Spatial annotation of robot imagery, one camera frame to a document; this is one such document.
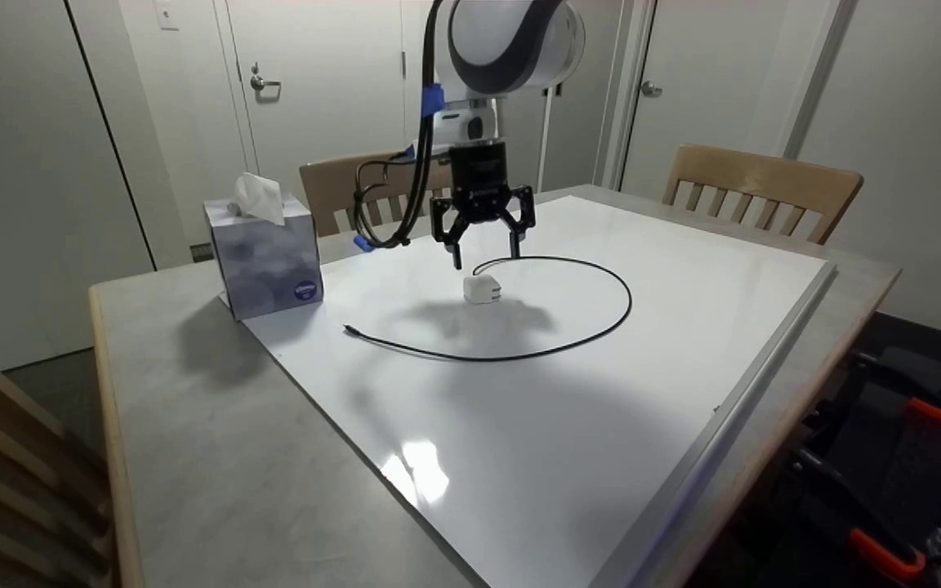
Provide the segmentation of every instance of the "door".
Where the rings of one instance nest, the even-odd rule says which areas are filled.
[[[546,141],[546,187],[602,183],[603,124],[613,98],[616,67],[624,60],[621,21],[633,0],[568,0],[584,22],[578,69],[565,78],[551,102]],[[510,95],[502,106],[512,170],[524,183],[536,183],[543,154],[543,91]]]
[[[401,0],[229,0],[256,163],[301,193],[301,163],[401,150]]]
[[[857,7],[799,156],[867,177],[831,244],[902,268],[882,310],[941,332],[941,4]]]
[[[659,196],[683,143],[784,154],[836,0],[650,0],[621,187]]]
[[[62,0],[0,0],[0,370],[87,347],[87,286],[150,271]]]

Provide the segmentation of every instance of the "wooden chair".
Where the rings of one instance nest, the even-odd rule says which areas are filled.
[[[115,586],[109,467],[0,377],[0,586]]]
[[[756,200],[762,202],[759,229],[795,235],[806,214],[818,214],[806,241],[827,241],[846,205],[857,200],[863,177],[809,166],[798,162],[759,156],[742,150],[719,147],[683,147],[677,154],[662,202],[672,205],[680,187],[689,183],[689,214],[722,216],[730,196],[739,196],[733,205],[733,224],[745,224]]]
[[[387,154],[369,154],[369,156],[350,156],[350,162],[319,162],[301,166],[303,193],[308,193],[308,208],[312,216],[316,235],[335,235],[342,226],[335,216],[347,219],[347,229],[352,226],[350,205],[352,205],[352,190],[356,190],[356,170],[365,162],[382,162]],[[364,187],[369,183],[389,183],[389,190],[378,190],[365,200],[365,214],[372,226],[382,224],[399,224],[406,216],[406,190],[412,187],[412,166],[391,166],[387,177],[378,166],[365,166]],[[452,187],[452,170],[446,163],[431,163],[428,177],[428,193],[440,193]]]

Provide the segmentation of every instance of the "floor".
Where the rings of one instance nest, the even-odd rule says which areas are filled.
[[[941,390],[941,333],[893,318],[874,318],[857,349],[886,359],[900,373]],[[905,419],[905,398],[872,378],[846,378],[851,413],[836,419],[820,457],[863,504],[912,547],[941,528],[941,433]],[[846,549],[846,509],[831,507],[803,483],[795,462],[772,465],[750,501],[726,528],[692,588],[869,588],[888,586]]]
[[[104,456],[104,419],[90,349],[6,370],[6,377],[64,423],[87,447]]]

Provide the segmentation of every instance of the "white wall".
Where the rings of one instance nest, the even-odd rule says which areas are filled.
[[[148,91],[186,244],[206,241],[202,202],[248,166],[217,0],[119,0]],[[176,34],[156,28],[169,7]]]
[[[831,244],[902,265],[886,310],[941,327],[941,4],[857,7],[799,162],[867,177]]]
[[[0,0],[0,365],[87,347],[87,286],[145,271],[64,4]]]
[[[603,166],[603,120],[613,109],[613,78],[621,53],[621,21],[629,0],[568,0],[584,22],[584,45],[576,73],[565,78],[551,106],[546,187],[599,183]],[[510,180],[531,183],[540,177],[543,91],[517,91],[502,98]]]
[[[156,268],[189,261],[131,38],[115,0],[73,4]]]

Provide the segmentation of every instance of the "cable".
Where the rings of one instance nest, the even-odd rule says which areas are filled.
[[[495,268],[495,265],[525,265],[525,261],[595,268],[595,271],[613,277],[624,287],[628,309],[624,309],[624,315],[613,323],[608,323],[599,333],[588,333],[588,338],[562,342],[562,347],[546,347],[546,349],[536,349],[536,353],[510,353],[510,358],[464,358],[464,353],[440,353],[440,349],[428,349],[428,347],[409,347],[409,342],[399,342],[399,339],[364,333],[364,332],[356,332],[350,323],[342,327],[342,333],[352,338],[352,339],[372,342],[372,347],[414,353],[414,358],[431,358],[431,359],[445,359],[445,364],[525,364],[525,359],[556,358],[556,353],[565,353],[565,349],[576,349],[576,347],[588,347],[588,342],[603,339],[608,333],[613,333],[616,327],[628,323],[628,318],[633,310],[629,286],[616,271],[610,271],[603,265],[595,265],[595,261],[584,261],[584,257],[562,257],[562,256],[491,257],[491,261],[476,265],[470,275],[483,275],[486,268]]]
[[[352,174],[352,202],[350,202],[350,219],[352,226],[358,229],[364,239],[369,239],[369,244],[378,244],[382,239],[372,231],[372,224],[365,219],[365,196],[372,196],[376,190],[389,190],[389,183],[364,183],[364,174],[369,166],[378,166],[378,174],[387,177],[391,166],[401,166],[401,163],[414,163],[412,162],[412,147],[409,150],[399,150],[399,154],[389,154],[389,156],[378,156],[378,162],[364,162]]]
[[[401,226],[389,239],[376,239],[372,224],[365,219],[364,196],[352,205],[352,229],[372,244],[372,248],[399,248],[409,244],[409,231],[418,224],[418,214],[426,205],[428,177],[431,177],[431,150],[434,150],[434,30],[439,30],[440,0],[428,9],[426,28],[426,60],[421,60],[421,115],[418,115],[418,141],[414,141],[414,177],[409,190],[409,208],[401,216]]]

